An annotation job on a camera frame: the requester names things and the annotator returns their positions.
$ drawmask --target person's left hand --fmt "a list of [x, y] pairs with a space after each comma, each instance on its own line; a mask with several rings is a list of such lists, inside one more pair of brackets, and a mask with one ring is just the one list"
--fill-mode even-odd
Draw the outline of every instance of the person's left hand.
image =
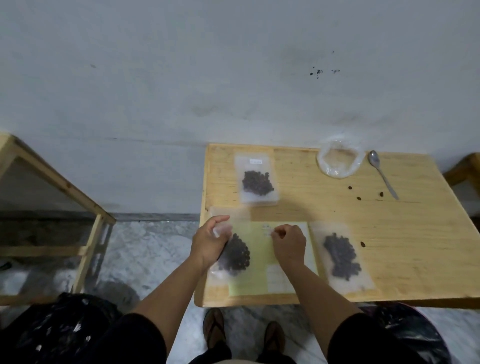
[[213, 216], [193, 236], [190, 257], [201, 264], [204, 272], [218, 260], [225, 243], [232, 235], [231, 230], [227, 229], [222, 231], [220, 236], [216, 238], [213, 228], [217, 223], [227, 221], [229, 218], [229, 215]]

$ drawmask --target forearm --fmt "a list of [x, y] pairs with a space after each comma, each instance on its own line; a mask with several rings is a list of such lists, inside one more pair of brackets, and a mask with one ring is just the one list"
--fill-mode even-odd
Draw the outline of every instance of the forearm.
[[187, 258], [132, 310], [157, 326], [165, 340], [167, 353], [202, 273], [201, 262]]
[[337, 293], [303, 264], [282, 266], [295, 288], [320, 348], [327, 356], [328, 344], [338, 326], [360, 309]]

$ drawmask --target table top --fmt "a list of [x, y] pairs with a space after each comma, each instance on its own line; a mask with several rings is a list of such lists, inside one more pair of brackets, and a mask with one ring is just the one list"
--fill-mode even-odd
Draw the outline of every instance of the table top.
[[[337, 221], [365, 243], [356, 248], [376, 289], [346, 294], [349, 300], [480, 297], [480, 235], [428, 155], [379, 153], [396, 201], [367, 159], [354, 175], [335, 179], [319, 170], [317, 149], [210, 144], [200, 224], [211, 206], [240, 205], [233, 163], [238, 152], [266, 153], [276, 171], [280, 201], [252, 208], [253, 221]], [[206, 287], [205, 282], [206, 276], [195, 291], [197, 306], [298, 303], [295, 294], [229, 297], [227, 285]]]

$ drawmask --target person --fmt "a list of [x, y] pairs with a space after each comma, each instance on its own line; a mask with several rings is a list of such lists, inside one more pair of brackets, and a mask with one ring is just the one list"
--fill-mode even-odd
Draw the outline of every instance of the person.
[[[183, 314], [200, 277], [218, 260], [231, 232], [213, 234], [228, 215], [210, 218], [192, 240], [189, 257], [156, 289], [96, 342], [84, 363], [165, 363]], [[280, 225], [272, 232], [275, 256], [295, 288], [313, 333], [331, 363], [425, 363], [413, 350], [380, 327], [334, 291], [304, 265], [306, 239], [296, 225]], [[224, 319], [218, 308], [207, 312], [203, 324], [207, 350], [191, 364], [229, 362]], [[268, 324], [260, 363], [291, 364], [283, 354], [285, 336], [277, 322]]]

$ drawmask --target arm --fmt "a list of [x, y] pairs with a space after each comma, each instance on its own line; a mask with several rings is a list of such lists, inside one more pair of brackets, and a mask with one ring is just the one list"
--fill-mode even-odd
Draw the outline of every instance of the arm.
[[297, 225], [276, 227], [272, 238], [276, 258], [295, 288], [327, 357], [328, 344], [336, 329], [348, 317], [361, 311], [304, 265], [306, 239]]
[[218, 259], [231, 235], [231, 232], [225, 231], [216, 238], [213, 228], [218, 222], [229, 218], [228, 215], [214, 216], [199, 228], [193, 236], [187, 260], [132, 310], [133, 313], [148, 318], [160, 330], [167, 353], [172, 348], [183, 314], [200, 277]]

